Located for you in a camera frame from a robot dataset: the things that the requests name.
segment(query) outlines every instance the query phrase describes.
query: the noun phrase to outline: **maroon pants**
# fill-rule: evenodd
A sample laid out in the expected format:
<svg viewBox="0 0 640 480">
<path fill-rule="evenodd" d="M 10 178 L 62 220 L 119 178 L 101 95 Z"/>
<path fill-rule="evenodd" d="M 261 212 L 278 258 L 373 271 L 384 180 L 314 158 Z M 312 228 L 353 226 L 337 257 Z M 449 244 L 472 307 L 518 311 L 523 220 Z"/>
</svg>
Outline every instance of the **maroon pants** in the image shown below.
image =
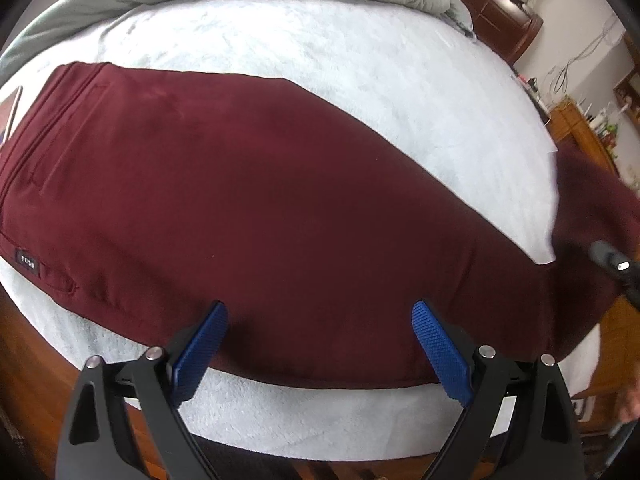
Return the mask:
<svg viewBox="0 0 640 480">
<path fill-rule="evenodd" d="M 56 69 L 1 153 L 0 254 L 58 304 L 165 344 L 222 300 L 212 366 L 297 386 L 435 380 L 425 298 L 481 344 L 567 355 L 619 293 L 585 254 L 633 253 L 638 200 L 558 156 L 558 260 L 536 266 L 418 164 L 282 79 Z"/>
</svg>

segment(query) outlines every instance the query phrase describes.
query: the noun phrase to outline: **wooden dresser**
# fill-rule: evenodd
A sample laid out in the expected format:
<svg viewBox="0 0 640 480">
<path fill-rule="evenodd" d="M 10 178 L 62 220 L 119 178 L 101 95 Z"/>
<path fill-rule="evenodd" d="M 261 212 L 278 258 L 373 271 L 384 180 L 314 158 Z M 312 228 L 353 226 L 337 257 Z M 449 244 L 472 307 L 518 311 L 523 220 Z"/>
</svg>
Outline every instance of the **wooden dresser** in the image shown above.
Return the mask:
<svg viewBox="0 0 640 480">
<path fill-rule="evenodd" d="M 618 174 L 609 153 L 571 98 L 551 110 L 547 129 L 556 144 L 571 142 L 599 166 Z M 600 333 L 598 368 L 590 387 L 576 396 L 595 397 L 593 415 L 588 422 L 580 423 L 583 433 L 607 431 L 617 422 L 619 395 L 630 383 L 634 363 L 640 361 L 640 314 L 621 296 L 602 319 Z"/>
<path fill-rule="evenodd" d="M 543 20 L 521 0 L 462 0 L 478 38 L 513 65 L 540 32 Z"/>
<path fill-rule="evenodd" d="M 546 127 L 556 144 L 571 142 L 599 166 L 611 173 L 618 174 L 618 168 L 591 130 L 587 119 L 573 99 L 565 98 L 551 110 L 549 115 L 550 121 Z"/>
</svg>

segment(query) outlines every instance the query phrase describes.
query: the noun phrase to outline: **fabric tag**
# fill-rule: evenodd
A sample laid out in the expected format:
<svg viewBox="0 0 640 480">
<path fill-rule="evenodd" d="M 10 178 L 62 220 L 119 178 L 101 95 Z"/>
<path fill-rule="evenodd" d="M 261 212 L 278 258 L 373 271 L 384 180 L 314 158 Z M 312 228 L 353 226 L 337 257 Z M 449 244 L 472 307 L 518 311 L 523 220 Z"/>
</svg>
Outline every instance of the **fabric tag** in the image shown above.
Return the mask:
<svg viewBox="0 0 640 480">
<path fill-rule="evenodd" d="M 25 269 L 27 269 L 31 274 L 35 274 L 40 277 L 40 264 L 33 257 L 29 256 L 28 253 L 21 249 L 15 250 L 15 260 L 21 264 Z"/>
</svg>

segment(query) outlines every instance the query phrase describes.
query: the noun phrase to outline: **wooden headboard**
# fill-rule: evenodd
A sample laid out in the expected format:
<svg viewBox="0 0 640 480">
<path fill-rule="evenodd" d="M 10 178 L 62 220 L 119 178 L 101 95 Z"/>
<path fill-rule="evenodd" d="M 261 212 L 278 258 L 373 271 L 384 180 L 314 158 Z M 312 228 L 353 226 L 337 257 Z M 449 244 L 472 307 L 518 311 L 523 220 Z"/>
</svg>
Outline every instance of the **wooden headboard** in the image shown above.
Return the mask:
<svg viewBox="0 0 640 480">
<path fill-rule="evenodd" d="M 462 0 L 478 38 L 513 65 L 542 28 L 542 18 L 520 0 Z"/>
</svg>

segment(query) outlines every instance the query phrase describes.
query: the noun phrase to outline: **metal screw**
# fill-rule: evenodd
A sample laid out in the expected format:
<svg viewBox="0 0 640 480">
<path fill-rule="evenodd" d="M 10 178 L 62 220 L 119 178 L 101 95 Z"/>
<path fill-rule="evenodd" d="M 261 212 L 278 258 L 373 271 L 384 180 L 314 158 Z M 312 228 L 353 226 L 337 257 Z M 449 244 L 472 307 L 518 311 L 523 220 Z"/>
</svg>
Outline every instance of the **metal screw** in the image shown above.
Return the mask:
<svg viewBox="0 0 640 480">
<path fill-rule="evenodd" d="M 489 345 L 482 345 L 478 349 L 478 353 L 486 359 L 493 359 L 495 357 L 495 348 Z"/>
<path fill-rule="evenodd" d="M 87 368 L 97 368 L 102 362 L 102 358 L 99 355 L 92 355 L 86 360 Z"/>
<path fill-rule="evenodd" d="M 150 361 L 154 361 L 159 359 L 164 354 L 164 350 L 160 346 L 152 346 L 149 350 L 145 352 L 145 357 Z"/>
<path fill-rule="evenodd" d="M 540 360 L 542 361 L 542 364 L 545 366 L 553 366 L 554 364 L 556 364 L 556 360 L 554 359 L 554 357 L 549 354 L 542 354 L 540 356 Z"/>
</svg>

